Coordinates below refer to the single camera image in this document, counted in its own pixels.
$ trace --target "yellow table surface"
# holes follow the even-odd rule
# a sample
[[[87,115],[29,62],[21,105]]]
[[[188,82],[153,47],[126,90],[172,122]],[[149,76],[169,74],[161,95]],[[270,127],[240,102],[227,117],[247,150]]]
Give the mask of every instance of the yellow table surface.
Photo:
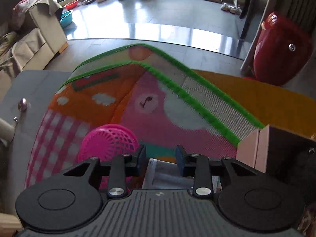
[[[316,103],[302,94],[259,81],[195,70],[259,119],[310,138],[316,133]]]

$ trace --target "pink plastic basket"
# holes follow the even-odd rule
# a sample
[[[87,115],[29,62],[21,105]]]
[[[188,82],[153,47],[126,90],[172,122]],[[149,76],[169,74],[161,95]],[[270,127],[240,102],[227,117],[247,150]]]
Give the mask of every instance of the pink plastic basket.
[[[138,141],[132,131],[121,125],[107,124],[92,130],[85,136],[77,155],[77,162],[90,157],[110,161],[118,154],[133,154],[138,147]],[[107,187],[107,179],[108,177],[102,177],[100,188]]]

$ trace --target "red glossy object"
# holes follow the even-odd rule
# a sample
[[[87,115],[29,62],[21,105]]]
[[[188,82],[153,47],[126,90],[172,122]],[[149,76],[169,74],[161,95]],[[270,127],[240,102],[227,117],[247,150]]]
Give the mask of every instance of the red glossy object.
[[[70,3],[67,3],[64,6],[64,8],[67,9],[67,10],[71,10],[71,9],[73,9],[74,7],[76,7],[78,5],[78,2],[79,2],[79,0],[74,0],[74,1],[72,1]]]
[[[262,28],[253,61],[256,79],[276,86],[284,85],[312,55],[312,39],[277,12],[269,15]]]

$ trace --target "pink checkered pattern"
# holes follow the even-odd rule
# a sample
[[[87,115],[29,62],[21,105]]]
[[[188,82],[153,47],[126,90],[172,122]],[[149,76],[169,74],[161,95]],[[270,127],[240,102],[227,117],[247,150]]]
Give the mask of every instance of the pink checkered pattern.
[[[75,164],[81,141],[92,129],[86,122],[49,109],[35,138],[24,188]]]

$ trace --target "sofa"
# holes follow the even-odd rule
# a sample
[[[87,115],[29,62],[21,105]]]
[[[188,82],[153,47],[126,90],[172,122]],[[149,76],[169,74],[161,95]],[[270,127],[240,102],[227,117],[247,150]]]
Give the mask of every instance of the sofa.
[[[20,30],[10,32],[7,22],[0,26],[0,101],[22,70],[44,69],[49,61],[67,47],[59,23],[62,8],[53,0],[41,0],[30,7]]]

